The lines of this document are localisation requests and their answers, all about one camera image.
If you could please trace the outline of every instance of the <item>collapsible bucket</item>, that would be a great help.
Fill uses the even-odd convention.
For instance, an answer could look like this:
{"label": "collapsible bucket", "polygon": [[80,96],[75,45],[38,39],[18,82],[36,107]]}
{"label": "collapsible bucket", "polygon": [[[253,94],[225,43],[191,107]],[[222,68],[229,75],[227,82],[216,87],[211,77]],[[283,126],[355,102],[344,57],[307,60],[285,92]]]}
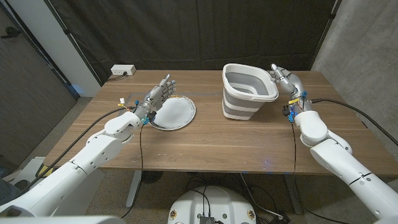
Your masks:
{"label": "collapsible bucket", "polygon": [[248,120],[265,102],[273,102],[278,96],[271,75],[261,68],[230,63],[223,69],[224,116]]}

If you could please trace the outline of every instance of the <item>paper plate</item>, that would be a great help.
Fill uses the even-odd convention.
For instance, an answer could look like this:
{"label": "paper plate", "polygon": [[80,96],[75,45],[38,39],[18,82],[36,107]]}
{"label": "paper plate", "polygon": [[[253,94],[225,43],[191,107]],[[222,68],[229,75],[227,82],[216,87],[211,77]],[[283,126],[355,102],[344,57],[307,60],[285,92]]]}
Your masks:
{"label": "paper plate", "polygon": [[197,112],[195,104],[186,96],[171,96],[158,110],[150,124],[164,131],[176,130],[189,124]]}

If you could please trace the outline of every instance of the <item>electrical outlet box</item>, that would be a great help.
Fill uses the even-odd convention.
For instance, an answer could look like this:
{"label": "electrical outlet box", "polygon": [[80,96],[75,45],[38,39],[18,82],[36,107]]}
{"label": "electrical outlet box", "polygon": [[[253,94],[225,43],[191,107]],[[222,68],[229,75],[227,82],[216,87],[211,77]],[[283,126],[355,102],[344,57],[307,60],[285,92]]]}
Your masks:
{"label": "electrical outlet box", "polygon": [[134,65],[113,65],[111,68],[112,75],[123,75],[127,72],[127,75],[132,75],[136,72],[136,67]]}

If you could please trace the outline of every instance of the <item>black backdrop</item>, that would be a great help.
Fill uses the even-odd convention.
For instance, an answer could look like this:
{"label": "black backdrop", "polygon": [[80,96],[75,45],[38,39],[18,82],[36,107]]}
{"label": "black backdrop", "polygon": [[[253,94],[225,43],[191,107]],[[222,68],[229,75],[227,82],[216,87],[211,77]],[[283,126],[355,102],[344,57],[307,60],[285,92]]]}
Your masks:
{"label": "black backdrop", "polygon": [[334,0],[52,0],[102,82],[114,64],[308,70]]}

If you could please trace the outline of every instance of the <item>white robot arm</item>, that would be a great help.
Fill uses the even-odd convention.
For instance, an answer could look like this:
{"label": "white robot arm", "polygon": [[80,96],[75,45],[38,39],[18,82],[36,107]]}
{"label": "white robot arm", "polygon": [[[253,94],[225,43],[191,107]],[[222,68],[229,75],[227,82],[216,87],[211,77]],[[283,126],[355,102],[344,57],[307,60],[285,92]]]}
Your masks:
{"label": "white robot arm", "polygon": [[271,65],[275,81],[292,99],[289,119],[300,128],[300,140],[315,160],[344,181],[378,219],[398,216],[398,194],[352,156],[351,146],[331,132],[312,110],[298,76]]}
{"label": "white robot arm", "polygon": [[168,82],[167,75],[153,88],[134,112],[127,111],[105,124],[105,128],[92,135],[86,146],[66,164],[58,168],[30,191],[0,206],[0,215],[8,211],[20,211],[20,217],[52,216],[62,200],[73,192],[91,172],[114,159],[122,146],[133,138],[132,131],[152,117],[175,91],[175,82]]}

